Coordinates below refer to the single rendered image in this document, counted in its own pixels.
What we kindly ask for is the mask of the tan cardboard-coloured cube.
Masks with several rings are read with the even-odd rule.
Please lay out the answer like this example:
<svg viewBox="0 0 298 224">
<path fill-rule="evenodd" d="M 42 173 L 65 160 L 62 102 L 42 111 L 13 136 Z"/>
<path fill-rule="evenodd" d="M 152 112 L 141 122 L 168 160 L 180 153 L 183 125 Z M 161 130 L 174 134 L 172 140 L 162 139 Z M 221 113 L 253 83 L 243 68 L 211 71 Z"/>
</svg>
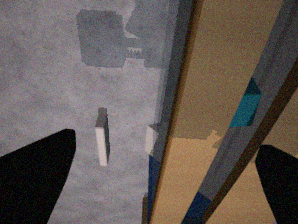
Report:
<svg viewBox="0 0 298 224">
<path fill-rule="evenodd" d="M 146 208 L 148 208 L 148 197 L 142 198 L 142 224 L 146 224 Z"/>
</svg>

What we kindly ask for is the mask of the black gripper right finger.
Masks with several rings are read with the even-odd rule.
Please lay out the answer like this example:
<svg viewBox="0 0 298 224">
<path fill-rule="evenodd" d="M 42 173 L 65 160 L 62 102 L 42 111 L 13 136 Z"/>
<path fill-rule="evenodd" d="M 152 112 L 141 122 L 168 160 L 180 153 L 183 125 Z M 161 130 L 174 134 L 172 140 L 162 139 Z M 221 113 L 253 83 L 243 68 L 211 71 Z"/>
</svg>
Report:
<svg viewBox="0 0 298 224">
<path fill-rule="evenodd" d="M 262 144 L 255 157 L 258 177 L 277 224 L 298 224 L 298 159 Z"/>
</svg>

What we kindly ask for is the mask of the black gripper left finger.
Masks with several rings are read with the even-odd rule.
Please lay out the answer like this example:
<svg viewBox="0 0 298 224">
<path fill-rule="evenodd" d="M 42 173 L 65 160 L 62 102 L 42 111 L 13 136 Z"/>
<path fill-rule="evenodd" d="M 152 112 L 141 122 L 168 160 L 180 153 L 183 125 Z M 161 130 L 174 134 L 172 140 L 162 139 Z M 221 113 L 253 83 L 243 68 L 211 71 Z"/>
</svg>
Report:
<svg viewBox="0 0 298 224">
<path fill-rule="evenodd" d="M 76 151 L 63 129 L 0 157 L 0 224 L 48 224 Z"/>
</svg>

